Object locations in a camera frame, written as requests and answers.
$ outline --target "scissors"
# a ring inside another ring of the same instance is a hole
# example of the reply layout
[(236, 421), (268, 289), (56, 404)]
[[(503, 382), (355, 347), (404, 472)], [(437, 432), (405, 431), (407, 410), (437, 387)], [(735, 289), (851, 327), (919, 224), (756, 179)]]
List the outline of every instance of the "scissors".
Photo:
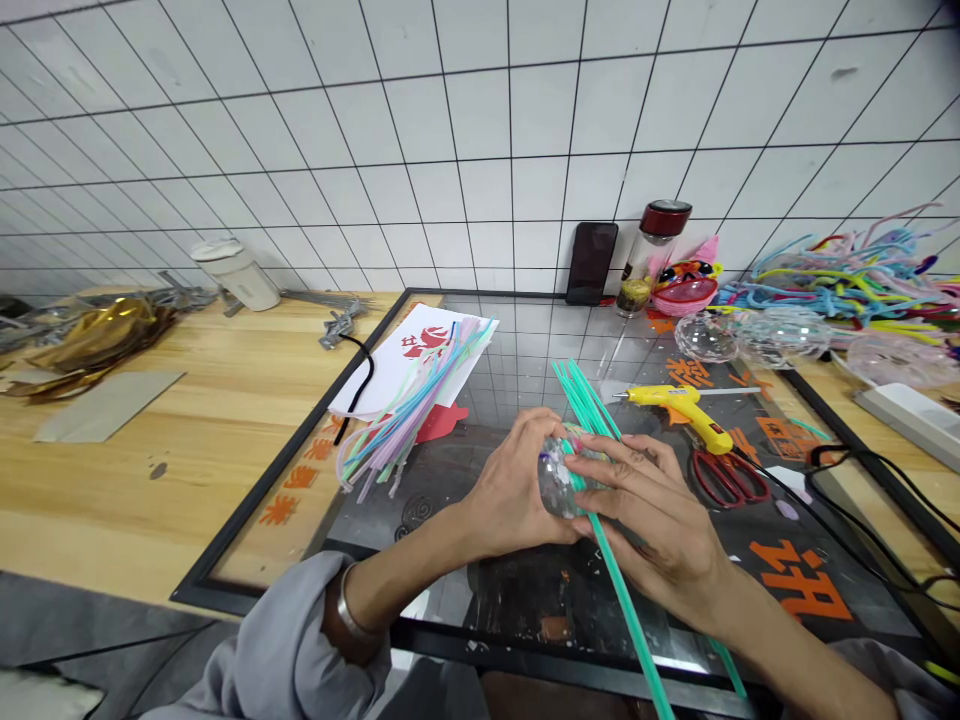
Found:
[(693, 474), (700, 487), (720, 507), (729, 510), (770, 499), (763, 475), (735, 452), (714, 455), (693, 435)]

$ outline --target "pink container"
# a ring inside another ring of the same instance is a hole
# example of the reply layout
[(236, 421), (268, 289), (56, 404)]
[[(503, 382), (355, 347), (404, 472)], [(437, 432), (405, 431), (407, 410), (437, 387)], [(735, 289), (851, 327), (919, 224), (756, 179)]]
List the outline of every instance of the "pink container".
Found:
[(691, 315), (705, 309), (719, 287), (712, 278), (668, 285), (653, 293), (653, 306), (664, 315), (672, 317)]

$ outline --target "glass bottle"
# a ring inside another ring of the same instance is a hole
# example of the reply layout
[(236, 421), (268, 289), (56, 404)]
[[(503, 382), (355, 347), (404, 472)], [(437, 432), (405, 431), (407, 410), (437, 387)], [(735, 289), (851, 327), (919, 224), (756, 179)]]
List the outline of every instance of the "glass bottle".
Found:
[(618, 315), (632, 318), (643, 310), (660, 273), (670, 265), (674, 241), (683, 232), (691, 210), (692, 205), (680, 200), (654, 200), (647, 205), (620, 278)]

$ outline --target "red bottle cap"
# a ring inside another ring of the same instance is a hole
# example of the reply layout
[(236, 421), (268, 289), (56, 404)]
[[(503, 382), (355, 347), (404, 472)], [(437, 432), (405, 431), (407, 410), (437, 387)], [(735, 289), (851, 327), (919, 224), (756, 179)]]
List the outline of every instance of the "red bottle cap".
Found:
[(654, 200), (643, 211), (640, 229), (648, 235), (679, 235), (692, 210), (693, 205), (680, 200)]

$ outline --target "yellow glue gun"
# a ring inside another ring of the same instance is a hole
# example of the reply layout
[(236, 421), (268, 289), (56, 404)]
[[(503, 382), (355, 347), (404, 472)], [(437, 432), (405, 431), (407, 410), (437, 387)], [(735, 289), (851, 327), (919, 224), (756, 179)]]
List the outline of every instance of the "yellow glue gun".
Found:
[(630, 388), (614, 397), (625, 398), (637, 405), (659, 405), (667, 409), (670, 424), (689, 423), (703, 440), (707, 452), (724, 455), (733, 450), (733, 438), (713, 421), (703, 410), (697, 407), (701, 395), (729, 395), (734, 393), (757, 392), (759, 388), (736, 388), (733, 390), (697, 390), (690, 385), (648, 385)]

